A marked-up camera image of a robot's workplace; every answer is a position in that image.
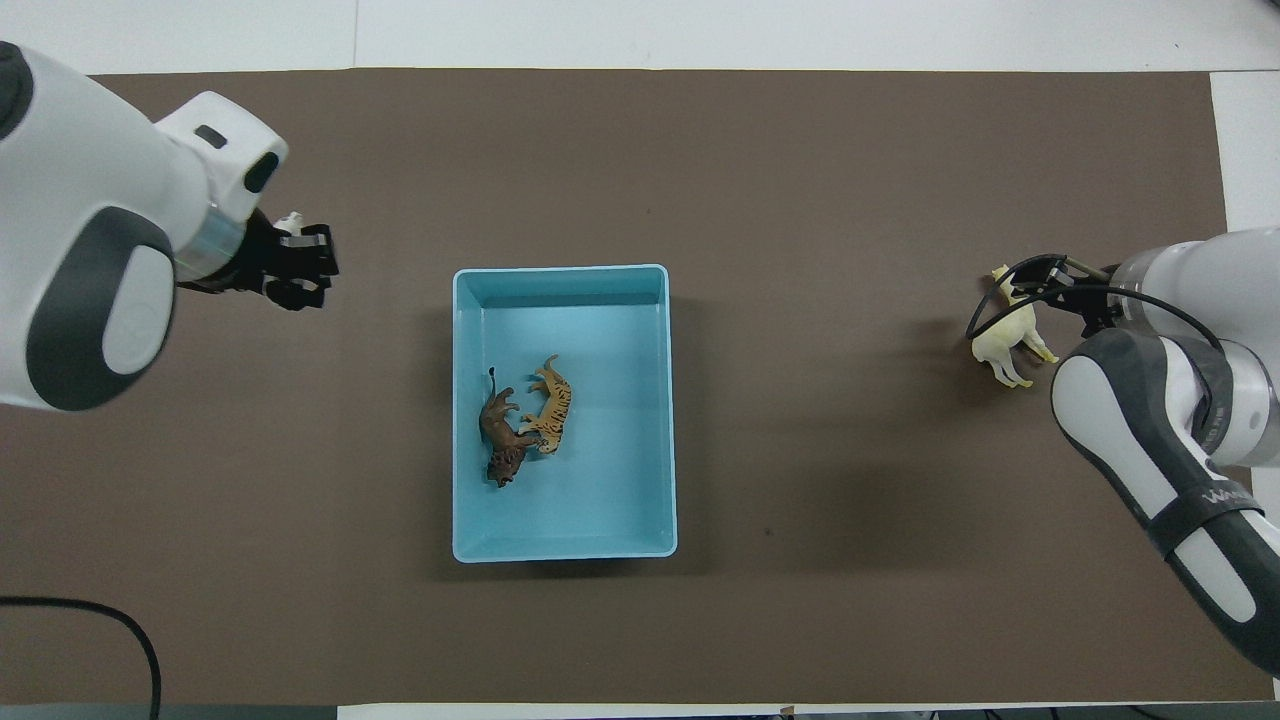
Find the orange tiger figurine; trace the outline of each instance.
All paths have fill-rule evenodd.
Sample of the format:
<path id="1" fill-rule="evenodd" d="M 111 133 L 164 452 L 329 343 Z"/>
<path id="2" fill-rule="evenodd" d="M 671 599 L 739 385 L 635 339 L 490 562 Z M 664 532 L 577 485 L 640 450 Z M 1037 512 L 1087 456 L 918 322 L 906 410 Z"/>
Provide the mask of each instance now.
<path id="1" fill-rule="evenodd" d="M 552 368 L 552 360 L 557 357 L 559 355 L 552 355 L 541 368 L 534 370 L 534 374 L 543 379 L 535 382 L 529 388 L 530 391 L 543 391 L 547 393 L 547 405 L 543 406 L 543 414 L 536 418 L 525 415 L 521 418 L 521 420 L 525 420 L 525 424 L 520 425 L 520 429 L 516 432 L 516 434 L 524 436 L 527 432 L 536 430 L 538 434 L 543 436 L 538 441 L 538 451 L 543 455 L 554 455 L 559 450 L 561 436 L 564 434 L 564 420 L 568 418 L 568 404 L 573 401 L 573 388 L 570 387 L 563 375 Z"/>

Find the table surface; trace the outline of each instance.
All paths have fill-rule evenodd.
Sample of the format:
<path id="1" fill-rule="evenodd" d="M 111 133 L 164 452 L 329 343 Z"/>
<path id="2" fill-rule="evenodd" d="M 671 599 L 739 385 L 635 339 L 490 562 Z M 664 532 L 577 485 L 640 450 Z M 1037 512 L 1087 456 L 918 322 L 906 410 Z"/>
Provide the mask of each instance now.
<path id="1" fill-rule="evenodd" d="M 106 85 L 253 109 L 292 149 L 265 209 L 342 264 L 319 313 L 184 293 L 101 410 L 0 409 L 0 592 L 128 610 L 172 701 L 1271 697 L 1061 438 L 1051 369 L 1005 389 L 960 338 L 1001 263 L 1224 229 L 1207 76 Z M 449 278 L 626 263 L 671 272 L 680 550 L 458 565 Z M 109 635 L 0 618 L 0 701 L 140 697 Z"/>

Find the light blue tray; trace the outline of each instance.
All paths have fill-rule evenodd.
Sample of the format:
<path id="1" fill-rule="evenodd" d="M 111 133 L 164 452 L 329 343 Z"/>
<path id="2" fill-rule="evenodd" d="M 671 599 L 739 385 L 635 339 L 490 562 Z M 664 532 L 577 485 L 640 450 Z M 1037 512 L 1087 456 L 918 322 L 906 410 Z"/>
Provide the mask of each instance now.
<path id="1" fill-rule="evenodd" d="M 676 550 L 671 304 L 662 265 L 461 270 L 453 278 L 453 556 L 462 562 L 663 557 Z M 485 478 L 489 368 L 516 388 L 535 368 L 573 387 L 556 455 L 530 450 L 515 482 Z"/>

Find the black cable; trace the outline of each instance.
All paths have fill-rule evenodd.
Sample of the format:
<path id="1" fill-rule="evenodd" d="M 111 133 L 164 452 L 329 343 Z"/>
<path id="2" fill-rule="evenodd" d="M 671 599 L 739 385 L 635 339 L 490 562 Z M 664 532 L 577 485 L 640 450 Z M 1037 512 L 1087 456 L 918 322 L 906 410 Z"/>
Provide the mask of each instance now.
<path id="1" fill-rule="evenodd" d="M 83 610 L 84 612 L 106 615 L 128 628 L 133 633 L 133 637 L 138 639 L 138 644 L 142 646 L 142 652 L 147 656 L 147 667 L 151 670 L 151 707 L 148 717 L 151 720 L 160 719 L 160 659 L 156 657 L 156 648 L 151 644 L 151 638 L 147 637 L 146 630 L 142 629 L 142 625 L 138 625 L 137 620 L 129 618 L 127 612 L 100 602 L 67 597 L 0 596 L 0 607 L 64 607 Z"/>
<path id="2" fill-rule="evenodd" d="M 1151 720 L 1169 720 L 1169 717 L 1162 717 L 1160 715 L 1155 715 L 1155 714 L 1147 712 L 1146 710 L 1138 707 L 1137 705 L 1128 705 L 1125 707 L 1128 707 L 1129 710 L 1133 710 L 1134 712 L 1137 712 L 1138 715 L 1142 715 L 1143 717 L 1151 717 Z"/>
<path id="3" fill-rule="evenodd" d="M 974 331 L 973 327 L 978 322 L 978 315 L 982 314 L 982 310 L 987 305 L 988 297 L 984 296 L 983 301 L 980 304 L 978 304 L 978 309 L 974 310 L 973 318 L 969 319 L 969 327 L 965 328 L 964 337 L 965 337 L 965 340 L 973 340 L 973 338 L 980 336 L 982 333 L 989 331 L 992 325 L 995 325 L 1000 320 L 1004 320 L 1005 318 L 1007 318 L 1009 315 L 1011 315 L 1014 311 L 1020 310 L 1020 309 L 1023 309 L 1023 307 L 1025 307 L 1025 306 L 1028 306 L 1028 305 L 1030 305 L 1033 302 L 1038 302 L 1041 300 L 1048 300 L 1050 297 L 1056 297 L 1059 295 L 1071 295 L 1071 293 L 1079 293 L 1079 292 L 1102 292 L 1102 293 L 1106 293 L 1106 295 L 1123 295 L 1125 297 L 1132 297 L 1134 300 L 1140 300 L 1142 302 L 1147 302 L 1148 305 L 1155 305 L 1156 307 L 1160 307 L 1161 310 L 1169 313 L 1170 315 L 1174 315 L 1179 320 L 1181 320 L 1181 322 L 1187 323 L 1188 325 L 1190 325 L 1192 328 L 1194 328 L 1196 332 L 1198 332 L 1199 334 L 1204 336 L 1204 340 L 1208 341 L 1208 343 L 1213 347 L 1213 350 L 1217 350 L 1219 352 L 1222 352 L 1222 341 L 1220 341 L 1216 334 L 1213 334 L 1207 327 L 1204 327 L 1203 323 L 1201 323 L 1196 318 L 1192 318 L 1190 315 L 1188 315 L 1180 307 L 1175 307 L 1175 306 L 1165 302 L 1164 300 L 1161 300 L 1158 297 L 1152 297 L 1152 296 L 1149 296 L 1147 293 L 1143 293 L 1143 292 L 1137 292 L 1137 291 L 1126 290 L 1126 288 L 1123 288 L 1123 287 L 1107 287 L 1107 286 L 1100 286 L 1100 284 L 1080 284 L 1080 286 L 1074 286 L 1074 287 L 1060 287 L 1057 290 L 1051 290 L 1051 291 L 1047 291 L 1047 292 L 1042 292 L 1039 295 L 1032 295 L 1029 297 L 1024 297 L 1024 299 L 1019 300 L 1018 302 L 1015 302 L 1015 304 L 1010 305 L 1009 307 L 1006 307 L 1004 311 L 997 313 L 995 318 L 987 320 L 986 323 L 983 323 L 983 325 L 980 328 L 978 328 L 977 331 Z"/>
<path id="4" fill-rule="evenodd" d="M 1041 260 L 1056 260 L 1060 263 L 1066 263 L 1066 255 L 1050 252 L 1044 255 L 1036 255 L 1034 258 L 1028 258 L 1025 260 L 1019 260 L 1018 263 L 1014 263 L 1014 266 L 1009 268 L 1007 270 L 1005 270 L 1005 274 L 996 278 L 996 282 L 987 290 L 986 295 L 982 296 L 982 300 L 978 301 L 978 309 L 973 311 L 973 318 L 969 318 L 969 328 L 965 331 L 965 340 L 973 340 L 974 337 L 978 337 L 978 334 L 982 334 L 982 333 L 973 333 L 973 327 L 978 323 L 978 316 L 982 315 L 982 311 L 987 307 L 987 304 L 991 302 L 993 297 L 996 297 L 997 292 L 1000 292 L 1000 286 L 1004 284 L 1006 279 L 1014 277 L 1014 273 L 1016 273 L 1018 270 L 1021 270 L 1023 268 L 1030 265 L 1032 263 L 1039 263 Z"/>

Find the brown lion figurine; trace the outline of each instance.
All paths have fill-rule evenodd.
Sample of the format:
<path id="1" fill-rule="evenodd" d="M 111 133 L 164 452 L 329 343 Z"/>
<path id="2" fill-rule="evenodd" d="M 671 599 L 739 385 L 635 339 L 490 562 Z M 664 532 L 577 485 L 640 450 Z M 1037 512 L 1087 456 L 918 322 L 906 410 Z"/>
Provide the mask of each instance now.
<path id="1" fill-rule="evenodd" d="M 508 387 L 498 392 L 498 380 L 494 378 L 493 368 L 489 368 L 489 402 L 485 402 L 484 410 L 480 411 L 480 432 L 493 445 L 488 477 L 498 483 L 498 487 L 503 487 L 516 479 L 520 464 L 525 461 L 525 452 L 531 446 L 538 445 L 539 438 L 520 437 L 507 424 L 507 413 L 520 410 L 520 406 L 515 402 L 507 402 L 515 388 Z"/>

